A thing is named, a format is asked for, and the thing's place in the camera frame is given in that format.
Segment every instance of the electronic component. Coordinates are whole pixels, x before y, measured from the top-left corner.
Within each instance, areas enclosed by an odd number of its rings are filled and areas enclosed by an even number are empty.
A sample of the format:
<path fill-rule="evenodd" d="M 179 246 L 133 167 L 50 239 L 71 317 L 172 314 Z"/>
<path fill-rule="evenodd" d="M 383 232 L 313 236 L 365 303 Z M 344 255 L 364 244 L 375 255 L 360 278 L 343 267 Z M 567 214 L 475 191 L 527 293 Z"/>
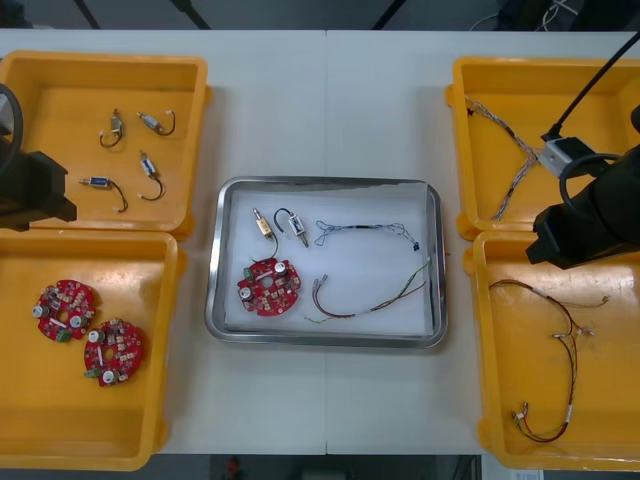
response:
<path fill-rule="evenodd" d="M 151 115 L 147 115 L 146 113 L 138 112 L 138 117 L 144 122 L 144 124 L 149 127 L 151 130 L 156 132 L 158 135 L 163 137 L 168 137 L 171 135 L 176 129 L 176 114 L 173 110 L 167 110 L 167 115 L 171 115 L 173 118 L 173 124 L 169 130 L 166 130 L 158 120 L 156 120 Z"/>
<path fill-rule="evenodd" d="M 110 132 L 113 134 L 115 140 L 111 143 L 104 142 L 104 131 L 100 132 L 100 145 L 104 148 L 113 148 L 120 140 L 122 140 L 123 131 L 123 123 L 122 118 L 120 118 L 120 114 L 118 113 L 118 109 L 114 108 L 113 113 L 111 114 L 111 130 Z"/>
<path fill-rule="evenodd" d="M 256 216 L 256 223 L 258 224 L 258 228 L 260 229 L 260 233 L 264 236 L 264 238 L 271 239 L 273 235 L 273 230 L 267 223 L 267 219 L 260 215 L 260 212 L 257 208 L 253 209 L 253 214 Z"/>
<path fill-rule="evenodd" d="M 313 242 L 317 246 L 321 247 L 324 245 L 326 238 L 332 233 L 339 232 L 341 230 L 381 230 L 393 233 L 400 237 L 406 238 L 413 244 L 413 251 L 417 252 L 420 250 L 420 244 L 415 241 L 415 239 L 409 234 L 407 229 L 401 223 L 391 223 L 389 225 L 329 225 L 324 223 L 322 220 L 318 220 L 316 222 L 316 226 L 322 230 L 322 234 L 316 238 Z"/>
<path fill-rule="evenodd" d="M 288 260 L 269 258 L 248 267 L 251 279 L 238 282 L 238 296 L 248 311 L 273 317 L 289 310 L 298 299 L 300 277 Z"/>
<path fill-rule="evenodd" d="M 273 223 L 275 223 L 277 229 L 280 230 L 280 233 L 285 236 L 287 235 L 278 223 L 278 212 L 281 211 L 287 212 L 287 214 L 289 215 L 289 225 L 291 226 L 291 230 L 293 230 L 294 235 L 300 239 L 305 248 L 309 248 L 309 238 L 307 237 L 307 232 L 304 229 L 304 225 L 302 225 L 302 220 L 300 220 L 300 217 L 298 217 L 298 215 L 291 212 L 290 210 L 287 210 L 286 208 L 279 208 L 278 210 L 276 210 L 276 213 L 273 214 Z"/>
<path fill-rule="evenodd" d="M 82 338 L 96 313 L 91 287 L 75 280 L 60 280 L 45 288 L 32 313 L 38 330 L 56 342 Z"/>
<path fill-rule="evenodd" d="M 88 187 L 100 188 L 105 190 L 110 190 L 111 187 L 114 187 L 118 193 L 120 194 L 120 198 L 122 199 L 122 208 L 113 207 L 113 210 L 118 213 L 125 212 L 129 208 L 129 202 L 122 193 L 122 190 L 118 186 L 116 182 L 109 179 L 108 177 L 89 177 L 89 178 L 81 178 L 78 183 L 81 185 L 87 185 Z"/>
<path fill-rule="evenodd" d="M 564 315 L 564 317 L 567 319 L 567 322 L 568 322 L 569 330 L 566 333 L 556 333 L 551 335 L 551 338 L 558 340 L 566 350 L 567 355 L 569 357 L 569 364 L 571 366 L 569 398 L 567 401 L 567 409 L 566 409 L 566 415 L 565 415 L 564 421 L 562 422 L 561 425 L 559 425 L 555 429 L 550 430 L 546 433 L 534 433 L 529 427 L 529 424 L 527 423 L 527 415 L 529 413 L 528 402 L 525 401 L 523 403 L 522 412 L 515 412 L 515 411 L 511 412 L 511 417 L 513 418 L 513 422 L 516 428 L 525 437 L 527 437 L 529 440 L 533 440 L 534 442 L 538 442 L 538 443 L 550 443 L 560 438 L 566 432 L 567 427 L 569 426 L 569 422 L 571 421 L 571 414 L 573 413 L 573 401 L 575 398 L 576 382 L 578 379 L 578 348 L 576 344 L 576 337 L 582 334 L 595 335 L 595 333 L 593 333 L 591 330 L 589 330 L 586 327 L 582 327 L 578 325 L 573 320 L 571 313 L 569 313 L 569 310 L 567 310 L 567 307 L 563 302 L 556 300 L 552 296 L 548 295 L 547 293 L 535 287 L 532 287 L 531 285 L 527 285 L 526 283 L 520 282 L 518 280 L 506 279 L 506 280 L 499 280 L 495 282 L 489 288 L 496 288 L 496 287 L 506 286 L 506 285 L 515 285 L 518 287 L 525 288 L 530 292 L 534 293 L 535 295 L 545 299 L 547 302 L 551 303 L 551 305 L 553 305 L 558 310 L 560 310 L 560 312 Z M 603 299 L 603 303 L 601 303 L 600 305 L 593 305 L 593 306 L 580 305 L 580 306 L 598 307 L 598 306 L 604 305 L 605 303 L 606 302 Z"/>
<path fill-rule="evenodd" d="M 126 382 L 143 358 L 142 332 L 114 318 L 89 332 L 84 347 L 85 377 L 97 378 L 101 387 Z"/>
<path fill-rule="evenodd" d="M 139 193 L 138 198 L 141 198 L 142 200 L 148 200 L 150 202 L 154 202 L 162 198 L 162 196 L 164 195 L 164 185 L 158 178 L 159 174 L 158 174 L 158 171 L 156 170 L 156 167 L 153 165 L 153 162 L 151 161 L 149 156 L 146 153 L 144 153 L 142 150 L 140 150 L 140 164 L 142 165 L 142 169 L 144 170 L 145 175 L 158 184 L 158 186 L 160 187 L 160 191 L 158 192 L 158 195 L 156 195 L 155 197 L 147 197 L 146 195 Z"/>

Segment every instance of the wire harness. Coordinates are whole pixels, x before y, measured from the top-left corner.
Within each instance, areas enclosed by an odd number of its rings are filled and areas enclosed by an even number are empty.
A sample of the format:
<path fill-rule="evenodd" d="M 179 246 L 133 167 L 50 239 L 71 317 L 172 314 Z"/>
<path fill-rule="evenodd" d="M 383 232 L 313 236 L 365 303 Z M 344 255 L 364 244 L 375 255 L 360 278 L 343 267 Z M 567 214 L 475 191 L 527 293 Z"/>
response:
<path fill-rule="evenodd" d="M 511 201 L 511 197 L 513 196 L 513 192 L 515 191 L 516 187 L 524 179 L 527 173 L 529 173 L 529 170 L 531 170 L 538 163 L 538 153 L 531 146 L 529 146 L 524 140 L 522 140 L 522 138 L 516 135 L 516 133 L 511 129 L 511 127 L 509 127 L 509 125 L 507 125 L 507 123 L 504 120 L 502 120 L 500 117 L 494 114 L 482 103 L 475 102 L 471 100 L 469 97 L 466 97 L 466 100 L 467 100 L 467 113 L 469 115 L 473 115 L 474 113 L 477 113 L 478 115 L 488 118 L 493 123 L 501 126 L 526 155 L 524 165 L 522 165 L 522 167 L 520 167 L 520 170 L 518 170 L 518 172 L 516 173 L 516 176 L 513 178 L 513 181 L 509 186 L 509 190 L 507 191 L 507 194 L 505 195 L 504 199 L 502 200 L 502 203 L 500 204 L 500 208 L 498 209 L 496 214 L 491 218 L 491 220 L 493 221 L 499 221 L 499 220 L 502 220 L 502 216 L 504 215 L 504 212 L 507 209 L 509 202 Z"/>
<path fill-rule="evenodd" d="M 413 272 L 411 274 L 411 276 L 409 277 L 409 279 L 407 280 L 407 282 L 404 284 L 404 286 L 402 287 L 402 289 L 400 290 L 400 292 L 393 298 L 390 298 L 389 300 L 386 300 L 382 303 L 379 303 L 378 305 L 368 308 L 366 310 L 362 310 L 359 312 L 355 312 L 355 313 L 346 313 L 346 314 L 338 314 L 338 313 L 332 313 L 329 312 L 326 308 L 324 308 L 322 305 L 320 305 L 320 300 L 318 299 L 318 293 L 320 292 L 320 288 L 322 287 L 322 285 L 324 285 L 324 283 L 327 281 L 327 279 L 329 278 L 328 275 L 323 275 L 323 277 L 318 280 L 317 278 L 313 281 L 313 288 L 311 290 L 311 297 L 313 298 L 313 303 L 316 306 L 316 308 L 318 310 L 320 310 L 320 312 L 322 312 L 324 315 L 326 315 L 325 318 L 321 319 L 321 320 L 314 320 L 313 318 L 310 317 L 304 317 L 305 319 L 313 322 L 313 323 L 324 323 L 327 320 L 331 319 L 331 318 L 354 318 L 354 317 L 358 317 L 360 315 L 364 315 L 367 313 L 372 313 L 372 312 L 377 312 L 378 310 L 382 310 L 383 308 L 387 308 L 389 305 L 392 305 L 393 303 L 397 302 L 398 300 L 405 298 L 409 295 L 411 295 L 414 292 L 417 292 L 418 290 L 420 290 L 422 287 L 424 287 L 427 284 L 427 281 L 424 280 L 421 284 L 419 284 L 417 287 L 412 288 L 411 290 L 409 290 L 409 288 L 411 287 L 411 284 L 413 283 L 413 281 L 415 280 L 415 278 L 418 276 L 418 274 L 420 272 L 422 272 L 430 263 L 430 259 L 427 259 L 427 261 L 424 263 L 424 265 L 422 265 L 420 268 L 418 268 L 415 272 Z"/>
<path fill-rule="evenodd" d="M 558 438 L 560 438 L 566 432 L 567 428 L 569 427 L 569 422 L 571 421 L 571 415 L 573 413 L 573 402 L 575 399 L 576 382 L 578 380 L 578 349 L 576 346 L 576 338 L 583 334 L 595 335 L 595 333 L 586 327 L 582 327 L 578 325 L 573 320 L 571 313 L 569 312 L 569 310 L 567 309 L 567 307 L 563 302 L 556 300 L 552 296 L 548 295 L 542 290 L 537 289 L 536 287 L 528 285 L 524 282 L 520 282 L 518 280 L 505 279 L 505 280 L 500 280 L 495 282 L 489 288 L 493 289 L 493 288 L 508 286 L 508 285 L 514 285 L 521 288 L 525 288 L 526 290 L 529 290 L 535 295 L 545 299 L 547 302 L 551 303 L 551 305 L 556 307 L 563 314 L 563 316 L 568 322 L 567 332 L 555 333 L 552 335 L 552 338 L 558 340 L 562 344 L 562 347 L 564 348 L 564 350 L 567 352 L 567 356 L 569 358 L 569 364 L 571 366 L 569 398 L 567 400 L 567 408 L 566 408 L 564 421 L 558 427 L 552 430 L 549 430 L 544 433 L 534 433 L 533 430 L 529 427 L 529 423 L 527 422 L 527 416 L 529 414 L 528 402 L 526 401 L 523 402 L 521 412 L 516 412 L 516 411 L 511 412 L 511 416 L 513 418 L 513 422 L 516 428 L 525 437 L 537 443 L 551 443 L 557 440 Z M 582 304 L 567 303 L 566 305 L 578 306 L 582 308 L 597 308 L 607 303 L 608 300 L 609 300 L 608 297 L 603 297 L 602 302 L 600 304 L 582 305 Z"/>
<path fill-rule="evenodd" d="M 315 239 L 313 243 L 321 247 L 324 245 L 327 237 L 333 233 L 340 232 L 342 230 L 380 230 L 390 232 L 400 237 L 406 238 L 413 244 L 413 251 L 420 250 L 420 244 L 416 242 L 415 238 L 407 231 L 405 226 L 401 223 L 391 223 L 389 225 L 329 225 L 328 223 L 318 220 L 316 226 L 322 230 L 322 234 Z"/>

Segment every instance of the colorful wires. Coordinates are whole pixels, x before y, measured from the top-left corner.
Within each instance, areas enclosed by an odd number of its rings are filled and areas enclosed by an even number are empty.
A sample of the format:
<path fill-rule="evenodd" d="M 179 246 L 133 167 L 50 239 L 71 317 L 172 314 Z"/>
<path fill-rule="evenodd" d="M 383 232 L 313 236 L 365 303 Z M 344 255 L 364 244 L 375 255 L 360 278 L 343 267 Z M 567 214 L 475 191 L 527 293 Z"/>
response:
<path fill-rule="evenodd" d="M 313 298 L 313 303 L 316 306 L 316 308 L 318 310 L 320 310 L 324 315 L 326 315 L 326 318 L 324 318 L 322 320 L 314 320 L 314 319 L 309 318 L 309 317 L 305 317 L 305 318 L 307 320 L 309 320 L 309 321 L 314 322 L 314 323 L 324 323 L 324 322 L 326 322 L 327 320 L 329 320 L 331 318 L 353 318 L 353 317 L 357 317 L 359 315 L 364 315 L 366 313 L 376 312 L 378 310 L 382 310 L 383 308 L 387 308 L 389 305 L 392 305 L 393 303 L 397 302 L 401 298 L 404 298 L 404 297 L 406 297 L 408 295 L 411 295 L 412 293 L 420 290 L 422 287 L 424 287 L 427 284 L 427 282 L 425 280 L 420 285 L 418 285 L 417 287 L 414 287 L 411 290 L 409 290 L 409 287 L 411 286 L 411 284 L 413 283 L 415 278 L 418 276 L 418 274 L 421 271 L 423 271 L 429 265 L 429 263 L 430 263 L 430 260 L 427 260 L 427 262 L 424 265 L 422 265 L 415 272 L 413 272 L 411 274 L 411 276 L 409 277 L 409 279 L 404 284 L 404 286 L 402 287 L 402 289 L 400 290 L 400 292 L 395 297 L 393 297 L 393 298 L 391 298 L 389 300 L 386 300 L 386 301 L 384 301 L 382 303 L 379 303 L 375 307 L 371 307 L 371 308 L 368 308 L 366 310 L 362 310 L 360 312 L 355 312 L 355 313 L 345 313 L 345 314 L 332 313 L 332 312 L 329 312 L 322 305 L 320 305 L 320 300 L 318 299 L 318 293 L 320 291 L 320 287 L 322 287 L 322 285 L 324 285 L 324 282 L 327 281 L 329 276 L 328 275 L 324 275 L 320 280 L 318 280 L 316 278 L 313 281 L 313 288 L 312 288 L 312 291 L 311 291 L 311 296 Z"/>
<path fill-rule="evenodd" d="M 533 430 L 529 427 L 529 423 L 527 422 L 527 415 L 529 414 L 528 402 L 525 401 L 523 403 L 522 412 L 515 412 L 515 411 L 511 412 L 516 428 L 525 437 L 538 443 L 550 443 L 560 438 L 564 434 L 564 432 L 566 432 L 569 426 L 569 422 L 571 421 L 571 414 L 573 412 L 573 401 L 575 398 L 576 382 L 578 379 L 578 349 L 576 346 L 576 337 L 582 334 L 595 335 L 595 333 L 593 333 L 591 330 L 589 330 L 586 327 L 582 327 L 578 325 L 573 320 L 571 313 L 569 312 L 569 310 L 567 310 L 567 307 L 565 307 L 565 305 L 562 302 L 556 300 L 555 298 L 543 292 L 542 290 L 532 287 L 531 285 L 528 285 L 524 282 L 520 282 L 518 280 L 511 280 L 511 279 L 500 280 L 498 282 L 495 282 L 489 288 L 493 289 L 496 287 L 506 286 L 506 285 L 515 285 L 518 287 L 525 288 L 530 292 L 534 293 L 535 295 L 541 298 L 544 298 L 546 301 L 548 301 L 554 307 L 556 307 L 568 321 L 568 331 L 566 333 L 555 333 L 552 335 L 552 338 L 555 338 L 562 344 L 564 350 L 567 352 L 567 356 L 569 357 L 569 364 L 571 365 L 569 397 L 567 399 L 567 408 L 566 408 L 566 415 L 565 415 L 564 421 L 558 427 L 548 432 L 534 433 Z M 608 301 L 608 297 L 604 297 L 601 305 L 604 305 L 607 301 Z M 580 306 L 586 307 L 586 308 L 595 308 L 596 306 L 601 306 L 601 305 L 589 305 L 589 306 L 580 305 Z"/>

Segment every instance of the floor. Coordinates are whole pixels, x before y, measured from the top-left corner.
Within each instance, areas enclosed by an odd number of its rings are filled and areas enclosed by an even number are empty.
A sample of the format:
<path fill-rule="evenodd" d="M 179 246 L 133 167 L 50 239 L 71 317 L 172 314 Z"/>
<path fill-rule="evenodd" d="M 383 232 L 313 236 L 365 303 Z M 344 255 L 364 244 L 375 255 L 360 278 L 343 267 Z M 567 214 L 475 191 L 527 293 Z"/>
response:
<path fill-rule="evenodd" d="M 26 17 L 33 24 L 52 28 L 89 28 L 72 0 L 22 0 Z M 87 6 L 104 29 L 194 29 L 169 0 L 86 0 Z M 194 7 L 214 29 L 370 29 L 391 0 L 193 0 Z M 567 4 L 579 8 L 581 0 Z M 496 0 L 407 0 L 388 23 L 388 30 L 469 30 L 478 20 L 495 13 Z M 632 26 L 640 24 L 636 18 Z M 564 29 L 571 14 L 562 11 L 550 29 Z M 489 30 L 491 20 L 477 30 Z M 0 480 L 131 480 L 225 479 L 228 456 L 157 455 L 142 470 L 130 473 L 54 472 L 0 470 Z M 240 464 L 246 480 L 289 480 L 299 478 L 349 478 L 352 480 L 449 479 L 457 457 L 288 457 L 242 456 Z M 478 478 L 474 467 L 466 479 Z M 342 472 L 329 476 L 328 472 Z M 547 480 L 625 480 L 640 474 L 600 472 L 545 472 Z"/>

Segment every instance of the capacitor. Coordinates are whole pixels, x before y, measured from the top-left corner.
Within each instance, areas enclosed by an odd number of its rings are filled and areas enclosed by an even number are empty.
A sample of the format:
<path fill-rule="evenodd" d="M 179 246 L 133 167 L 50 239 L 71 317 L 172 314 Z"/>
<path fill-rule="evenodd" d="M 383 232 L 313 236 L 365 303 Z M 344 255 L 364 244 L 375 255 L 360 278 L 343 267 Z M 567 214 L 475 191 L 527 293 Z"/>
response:
<path fill-rule="evenodd" d="M 116 374 L 112 370 L 105 370 L 102 374 L 102 381 L 107 385 L 113 383 L 116 379 Z"/>
<path fill-rule="evenodd" d="M 89 332 L 89 342 L 91 343 L 102 343 L 104 342 L 104 332 L 101 332 L 99 330 L 91 330 Z"/>
<path fill-rule="evenodd" d="M 273 269 L 276 271 L 276 275 L 280 277 L 287 274 L 287 266 L 283 262 L 276 263 Z"/>
<path fill-rule="evenodd" d="M 69 325 L 71 325 L 72 328 L 82 328 L 82 327 L 86 326 L 87 323 L 89 323 L 88 320 L 86 318 L 84 318 L 84 317 L 79 316 L 79 315 L 74 315 L 69 320 Z"/>
<path fill-rule="evenodd" d="M 251 300 L 251 298 L 253 297 L 253 292 L 249 287 L 241 288 L 238 293 L 240 294 L 240 298 L 242 300 Z"/>
<path fill-rule="evenodd" d="M 33 307 L 33 316 L 35 318 L 48 317 L 51 313 L 51 309 L 47 306 L 36 305 Z"/>

